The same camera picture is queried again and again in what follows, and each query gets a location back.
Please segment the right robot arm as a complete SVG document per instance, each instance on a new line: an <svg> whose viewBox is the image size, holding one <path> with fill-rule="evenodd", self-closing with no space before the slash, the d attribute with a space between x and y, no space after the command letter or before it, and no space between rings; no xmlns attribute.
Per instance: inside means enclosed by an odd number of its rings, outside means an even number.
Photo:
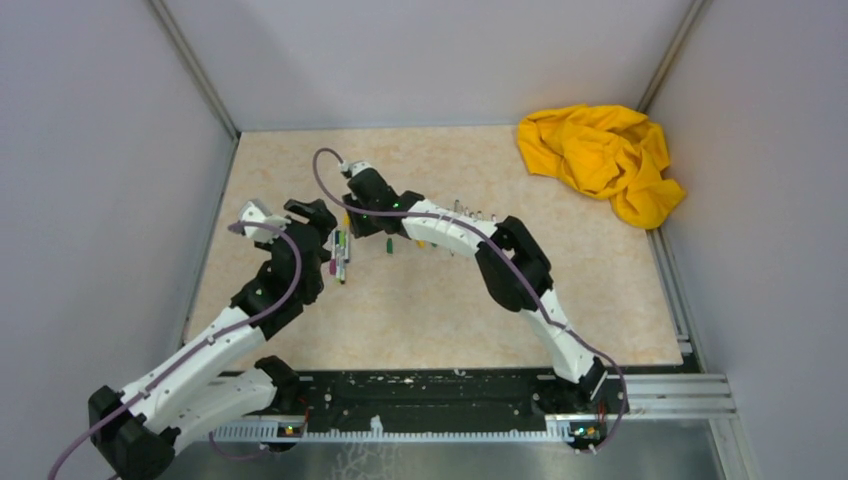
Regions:
<svg viewBox="0 0 848 480"><path fill-rule="evenodd" d="M344 205L353 224L435 244L473 259L486 290L503 309L521 315L548 352L563 398L576 412L602 398L607 373L600 356L575 336L551 276L551 263L524 223L474 219L423 195L397 193L367 162L341 167Z"/></svg>

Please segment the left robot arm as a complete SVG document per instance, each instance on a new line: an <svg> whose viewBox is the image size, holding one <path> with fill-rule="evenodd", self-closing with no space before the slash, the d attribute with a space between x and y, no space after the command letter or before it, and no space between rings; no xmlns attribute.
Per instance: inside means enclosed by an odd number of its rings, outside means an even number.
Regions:
<svg viewBox="0 0 848 480"><path fill-rule="evenodd" d="M269 253L217 318L176 354L119 390L88 401L92 444L120 479L156 479L195 439L246 414L305 409L299 375L276 356L223 371L266 344L323 291L325 244L337 227L322 200L288 200L286 215L249 201L230 229Z"/></svg>

